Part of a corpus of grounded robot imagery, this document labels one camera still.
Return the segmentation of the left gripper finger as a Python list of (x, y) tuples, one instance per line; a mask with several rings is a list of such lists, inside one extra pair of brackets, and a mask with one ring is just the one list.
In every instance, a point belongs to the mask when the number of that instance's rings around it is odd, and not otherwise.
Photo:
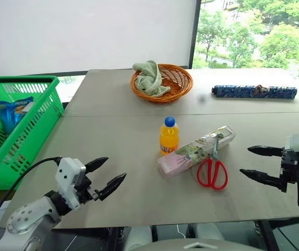
[(86, 168), (85, 172), (92, 173), (93, 171), (100, 168), (107, 160), (108, 157), (99, 157), (90, 161), (89, 163), (85, 164), (85, 168)]
[(120, 185), (121, 183), (124, 181), (125, 177), (126, 177), (126, 173), (120, 174), (116, 177), (114, 177), (112, 180), (110, 180), (106, 186), (101, 189), (95, 189), (95, 198), (94, 200), (100, 200), (103, 201), (105, 200), (108, 196), (110, 196)]

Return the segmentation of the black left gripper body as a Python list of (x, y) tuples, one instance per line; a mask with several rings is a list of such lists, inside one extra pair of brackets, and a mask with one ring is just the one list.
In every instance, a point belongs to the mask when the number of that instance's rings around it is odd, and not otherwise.
[(88, 201), (96, 201), (99, 199), (97, 191), (91, 191), (91, 184), (91, 180), (85, 175), (83, 179), (75, 185), (74, 189), (80, 204), (86, 204)]

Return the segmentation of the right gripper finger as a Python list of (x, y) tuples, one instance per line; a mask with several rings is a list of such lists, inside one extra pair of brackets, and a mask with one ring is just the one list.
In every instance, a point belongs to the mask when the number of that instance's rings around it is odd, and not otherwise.
[(261, 156), (278, 156), (281, 157), (284, 151), (283, 147), (272, 147), (256, 145), (248, 148), (248, 151)]
[(240, 172), (243, 173), (248, 178), (259, 182), (264, 185), (276, 187), (282, 192), (287, 191), (287, 182), (282, 180), (281, 178), (269, 176), (267, 173), (251, 170), (251, 169), (240, 169)]

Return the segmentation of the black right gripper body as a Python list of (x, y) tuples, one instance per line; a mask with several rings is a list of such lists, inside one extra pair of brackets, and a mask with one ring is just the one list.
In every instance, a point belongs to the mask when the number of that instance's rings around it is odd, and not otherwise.
[(299, 174), (299, 152), (285, 149), (281, 157), (280, 178), (287, 183), (296, 183)]

